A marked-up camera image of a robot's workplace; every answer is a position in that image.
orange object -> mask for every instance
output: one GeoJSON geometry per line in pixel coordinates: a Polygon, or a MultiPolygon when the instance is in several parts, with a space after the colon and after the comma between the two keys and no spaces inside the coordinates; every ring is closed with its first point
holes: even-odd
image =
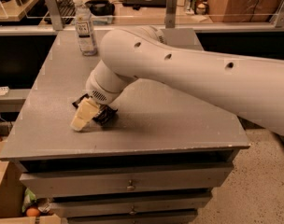
{"type": "Polygon", "coordinates": [[[31,206],[26,211],[26,216],[28,217],[40,217],[40,211],[36,206],[31,206]]]}

plastic bottle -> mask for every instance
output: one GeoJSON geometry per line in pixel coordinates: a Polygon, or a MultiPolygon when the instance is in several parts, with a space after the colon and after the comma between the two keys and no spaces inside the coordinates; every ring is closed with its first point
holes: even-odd
{"type": "Polygon", "coordinates": [[[73,0],[76,7],[76,32],[82,54],[93,56],[97,53],[95,34],[92,24],[92,13],[83,0],[73,0]]]}

metal frame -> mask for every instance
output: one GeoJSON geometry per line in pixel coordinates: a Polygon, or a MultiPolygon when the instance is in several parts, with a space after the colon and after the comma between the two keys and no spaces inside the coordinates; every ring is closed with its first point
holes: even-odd
{"type": "Polygon", "coordinates": [[[166,28],[175,28],[176,26],[177,4],[178,0],[167,0],[165,17],[166,28]]]}
{"type": "Polygon", "coordinates": [[[281,1],[276,14],[273,15],[270,22],[274,24],[275,27],[284,26],[284,0],[281,1]]]}
{"type": "Polygon", "coordinates": [[[62,19],[62,16],[60,14],[57,0],[45,0],[49,13],[50,13],[50,19],[51,24],[54,30],[61,31],[64,29],[64,21],[62,19]]]}

gray drawer cabinet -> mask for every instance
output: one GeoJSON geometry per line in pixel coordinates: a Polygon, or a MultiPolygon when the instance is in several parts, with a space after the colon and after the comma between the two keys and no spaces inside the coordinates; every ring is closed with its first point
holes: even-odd
{"type": "Polygon", "coordinates": [[[174,164],[23,174],[37,198],[218,187],[231,163],[174,164]]]}
{"type": "Polygon", "coordinates": [[[159,193],[135,193],[91,197],[89,201],[65,199],[52,203],[51,210],[59,217],[91,217],[115,214],[138,215],[141,213],[198,209],[211,199],[209,192],[199,193],[191,190],[159,193]]]}
{"type": "MultiPolygon", "coordinates": [[[[139,79],[110,105],[113,120],[74,132],[71,104],[100,60],[81,55],[74,32],[57,35],[0,159],[21,169],[37,198],[53,198],[52,210],[69,224],[193,221],[249,148],[237,117],[139,79]]],[[[97,31],[98,44],[106,32],[97,31]]],[[[164,32],[168,44],[201,48],[192,29],[164,32]]]]}
{"type": "Polygon", "coordinates": [[[161,212],[135,216],[117,217],[79,217],[68,219],[69,224],[183,224],[193,221],[197,215],[194,210],[161,212]]]}

speckled floor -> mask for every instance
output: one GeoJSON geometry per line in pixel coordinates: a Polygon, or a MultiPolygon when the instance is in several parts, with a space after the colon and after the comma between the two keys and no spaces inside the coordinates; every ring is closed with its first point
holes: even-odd
{"type": "Polygon", "coordinates": [[[251,148],[191,224],[284,224],[284,146],[267,130],[246,133],[251,148]]]}

